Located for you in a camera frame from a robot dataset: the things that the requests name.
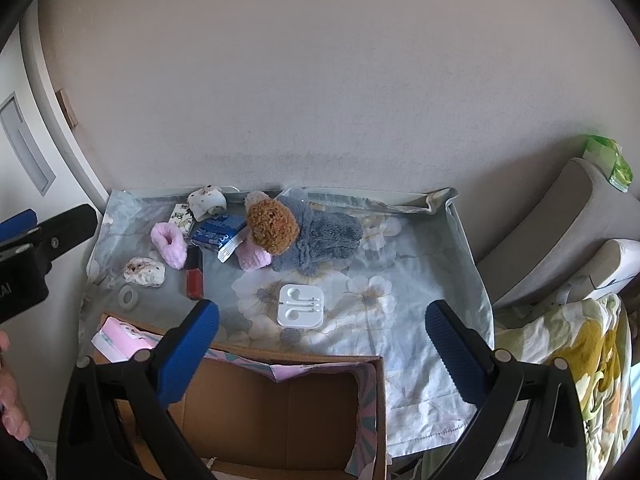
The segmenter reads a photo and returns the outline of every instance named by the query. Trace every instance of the white door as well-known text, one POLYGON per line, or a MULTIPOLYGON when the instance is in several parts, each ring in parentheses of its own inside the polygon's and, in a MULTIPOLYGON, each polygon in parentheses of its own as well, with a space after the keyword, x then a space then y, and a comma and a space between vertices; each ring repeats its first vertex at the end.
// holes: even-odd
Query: white door
MULTIPOLYGON (((43 221, 76 205, 90 204, 38 111, 24 69, 18 28, 0 53, 0 118, 2 113, 0 221, 28 208, 43 221)), ((47 275, 47 300, 2 327, 12 342, 6 358, 18 379, 32 435, 39 440, 53 442, 58 434, 66 385, 78 354, 78 308, 93 244, 89 240, 57 259, 47 275)))

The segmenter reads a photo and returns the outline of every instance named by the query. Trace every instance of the screw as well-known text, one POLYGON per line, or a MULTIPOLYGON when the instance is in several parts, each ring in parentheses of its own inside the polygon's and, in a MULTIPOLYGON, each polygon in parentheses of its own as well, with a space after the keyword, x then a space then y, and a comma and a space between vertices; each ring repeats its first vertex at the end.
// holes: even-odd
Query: screw
POLYGON ((89 359, 88 355, 83 355, 81 358, 76 361, 76 366, 80 369, 87 368, 91 359, 89 359))
POLYGON ((561 357, 556 357, 554 359, 554 366, 559 370, 566 370, 569 367, 569 363, 561 357))
POLYGON ((495 358, 498 359, 501 363, 508 363, 511 361, 511 353, 508 350, 504 350, 503 348, 498 348, 494 352, 495 358))
POLYGON ((142 350, 138 350, 135 354, 133 354, 133 360, 139 363, 143 363, 147 361, 151 357, 151 351, 147 348, 143 348, 142 350))

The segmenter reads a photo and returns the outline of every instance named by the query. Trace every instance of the white plastic earphone case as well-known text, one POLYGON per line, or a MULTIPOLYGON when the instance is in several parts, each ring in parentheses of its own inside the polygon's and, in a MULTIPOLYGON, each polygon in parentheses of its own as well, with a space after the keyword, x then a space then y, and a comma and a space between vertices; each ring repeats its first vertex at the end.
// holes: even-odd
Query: white plastic earphone case
POLYGON ((315 285, 284 285, 280 289, 278 323, 292 328, 318 328, 324 321, 324 294, 315 285))

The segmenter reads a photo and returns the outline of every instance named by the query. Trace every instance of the lip gloss tube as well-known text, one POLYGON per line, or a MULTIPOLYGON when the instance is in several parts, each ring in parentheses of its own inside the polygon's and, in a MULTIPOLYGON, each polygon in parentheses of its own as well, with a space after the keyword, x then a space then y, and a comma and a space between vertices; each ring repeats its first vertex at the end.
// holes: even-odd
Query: lip gloss tube
POLYGON ((202 250, 198 246, 187 249, 187 297, 190 300, 201 300, 204 297, 204 280, 202 276, 202 250))

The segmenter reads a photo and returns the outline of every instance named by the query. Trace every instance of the human hand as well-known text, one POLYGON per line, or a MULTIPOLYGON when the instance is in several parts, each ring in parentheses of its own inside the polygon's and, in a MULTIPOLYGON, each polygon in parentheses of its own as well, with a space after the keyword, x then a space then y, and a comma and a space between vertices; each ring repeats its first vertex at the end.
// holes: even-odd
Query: human hand
MULTIPOLYGON (((7 350, 9 344, 9 336, 4 330, 0 330, 0 351, 7 350)), ((27 438, 31 433, 31 425, 27 420, 27 412, 20 400, 18 383, 4 360, 0 364, 0 402, 4 405, 2 424, 7 433, 18 440, 27 438)))

